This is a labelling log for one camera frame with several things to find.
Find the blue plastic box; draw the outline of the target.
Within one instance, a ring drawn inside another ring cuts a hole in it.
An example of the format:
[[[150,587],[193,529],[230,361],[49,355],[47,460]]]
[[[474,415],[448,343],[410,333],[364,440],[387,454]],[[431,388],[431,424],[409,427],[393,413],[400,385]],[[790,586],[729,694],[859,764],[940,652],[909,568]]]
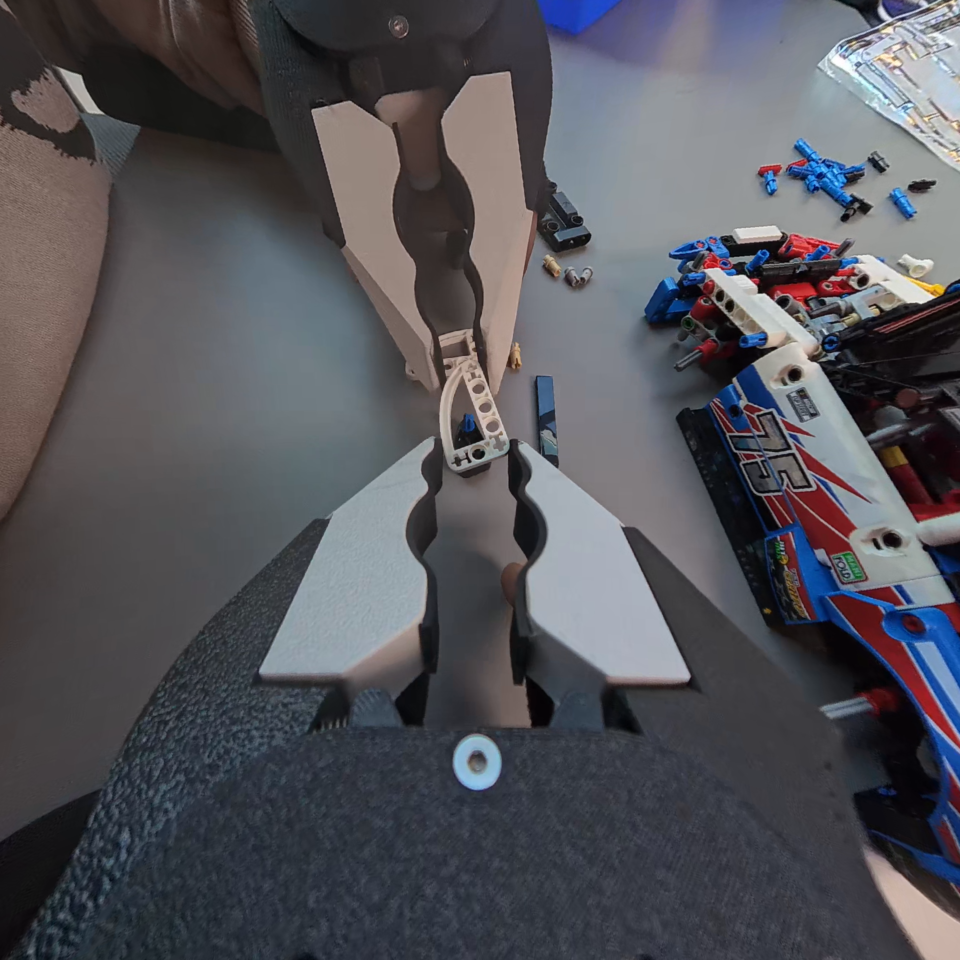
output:
[[[618,0],[537,2],[546,24],[571,37],[581,35],[619,3]]]

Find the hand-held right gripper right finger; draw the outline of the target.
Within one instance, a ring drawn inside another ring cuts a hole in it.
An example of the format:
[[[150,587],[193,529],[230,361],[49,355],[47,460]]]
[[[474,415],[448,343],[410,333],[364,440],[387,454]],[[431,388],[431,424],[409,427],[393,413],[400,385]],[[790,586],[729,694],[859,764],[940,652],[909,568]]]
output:
[[[531,445],[513,440],[510,668],[533,726],[637,726],[630,690],[692,673],[625,526]]]

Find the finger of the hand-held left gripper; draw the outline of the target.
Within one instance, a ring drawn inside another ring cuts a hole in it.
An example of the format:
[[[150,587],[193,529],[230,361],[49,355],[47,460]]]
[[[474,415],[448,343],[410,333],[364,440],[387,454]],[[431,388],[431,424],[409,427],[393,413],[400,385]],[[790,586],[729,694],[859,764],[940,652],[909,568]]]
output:
[[[438,391],[436,337],[417,304],[416,264],[394,216],[402,173],[395,134],[350,101],[319,106],[311,114],[341,223],[343,256],[414,379]]]
[[[466,251],[479,284],[474,331],[488,381],[506,371],[534,220],[516,117],[512,78],[503,71],[470,77],[440,119],[445,158],[465,185]]]

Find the black flat tile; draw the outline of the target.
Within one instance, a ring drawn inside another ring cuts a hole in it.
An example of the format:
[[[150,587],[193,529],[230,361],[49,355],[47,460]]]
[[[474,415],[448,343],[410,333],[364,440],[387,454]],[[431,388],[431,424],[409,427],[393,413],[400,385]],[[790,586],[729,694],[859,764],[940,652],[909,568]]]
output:
[[[553,377],[537,375],[534,378],[536,410],[536,438],[538,452],[554,467],[559,466],[556,399]]]

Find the sticker sheet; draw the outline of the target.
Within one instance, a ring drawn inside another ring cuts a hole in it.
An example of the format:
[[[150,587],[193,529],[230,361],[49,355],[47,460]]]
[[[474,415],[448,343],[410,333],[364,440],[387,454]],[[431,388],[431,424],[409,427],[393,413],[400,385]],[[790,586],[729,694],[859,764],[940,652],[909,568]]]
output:
[[[959,3],[846,2],[868,28],[836,44],[819,69],[959,169]]]

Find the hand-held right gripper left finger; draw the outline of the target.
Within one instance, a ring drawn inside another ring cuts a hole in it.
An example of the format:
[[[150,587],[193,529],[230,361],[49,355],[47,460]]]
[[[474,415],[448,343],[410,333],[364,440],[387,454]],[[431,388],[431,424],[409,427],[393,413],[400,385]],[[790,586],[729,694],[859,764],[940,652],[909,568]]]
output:
[[[436,577],[443,450],[426,438],[334,510],[258,669],[264,683],[333,688],[350,705],[381,690],[408,726],[438,666]]]

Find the black triangular connector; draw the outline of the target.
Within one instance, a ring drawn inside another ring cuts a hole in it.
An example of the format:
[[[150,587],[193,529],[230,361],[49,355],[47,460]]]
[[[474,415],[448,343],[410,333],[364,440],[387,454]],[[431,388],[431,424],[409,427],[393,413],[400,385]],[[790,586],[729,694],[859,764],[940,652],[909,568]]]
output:
[[[477,426],[481,429],[476,416],[474,415]],[[453,465],[458,468],[455,470],[455,473],[462,476],[463,478],[470,478],[478,474],[484,473],[489,469],[491,462],[493,462],[494,454],[488,448],[482,446],[482,442],[477,442],[468,446],[457,446],[456,435],[458,432],[458,426],[460,425],[462,418],[456,423],[455,431],[452,435],[453,440]]]

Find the white curved panel piece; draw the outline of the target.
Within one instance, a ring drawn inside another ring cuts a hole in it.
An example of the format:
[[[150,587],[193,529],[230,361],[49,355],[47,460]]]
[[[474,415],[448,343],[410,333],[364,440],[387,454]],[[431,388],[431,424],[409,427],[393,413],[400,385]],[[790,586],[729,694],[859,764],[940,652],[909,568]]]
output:
[[[493,454],[490,464],[498,458],[506,456],[510,448],[509,437],[503,427],[495,397],[479,358],[476,363],[463,363],[454,369],[450,378],[443,385],[438,408],[438,426],[443,457],[453,474],[457,474],[455,472],[457,470],[462,471],[464,469],[453,464],[452,439],[454,433],[453,401],[461,387],[465,388],[472,404],[473,414],[486,437],[481,446],[489,449]]]

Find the person's beige sweatshirt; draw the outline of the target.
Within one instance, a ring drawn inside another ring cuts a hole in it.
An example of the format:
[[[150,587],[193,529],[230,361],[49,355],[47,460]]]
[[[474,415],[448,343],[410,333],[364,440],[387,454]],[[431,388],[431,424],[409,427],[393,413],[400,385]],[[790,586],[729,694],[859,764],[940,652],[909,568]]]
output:
[[[66,87],[1,11],[1,516],[18,498],[86,330],[112,177]]]

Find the toy brick race car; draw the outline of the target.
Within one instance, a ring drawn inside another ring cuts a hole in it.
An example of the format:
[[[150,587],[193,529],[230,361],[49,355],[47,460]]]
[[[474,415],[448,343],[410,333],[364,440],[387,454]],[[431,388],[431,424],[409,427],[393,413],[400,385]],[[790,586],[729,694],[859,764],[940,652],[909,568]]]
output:
[[[958,280],[774,225],[669,252],[645,309],[675,370],[724,385],[677,415],[769,623],[820,626],[858,669],[832,720],[879,726],[868,837],[958,915]]]

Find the pile of blue pins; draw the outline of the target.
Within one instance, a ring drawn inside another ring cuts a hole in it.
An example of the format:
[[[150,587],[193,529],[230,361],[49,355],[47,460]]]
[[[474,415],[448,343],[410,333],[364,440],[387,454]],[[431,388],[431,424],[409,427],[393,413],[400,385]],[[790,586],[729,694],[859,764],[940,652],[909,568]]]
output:
[[[824,157],[803,138],[795,141],[794,150],[798,159],[787,164],[786,175],[802,182],[808,193],[823,193],[844,210],[850,188],[864,178],[867,163],[846,164]]]

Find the dark grey frame piece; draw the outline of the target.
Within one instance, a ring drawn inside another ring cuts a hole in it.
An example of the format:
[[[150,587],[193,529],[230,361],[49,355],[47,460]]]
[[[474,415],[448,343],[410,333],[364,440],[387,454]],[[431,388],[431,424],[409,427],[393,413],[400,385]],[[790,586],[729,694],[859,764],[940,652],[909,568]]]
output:
[[[550,178],[546,179],[537,215],[537,231],[555,253],[582,248],[592,239],[584,217]]]

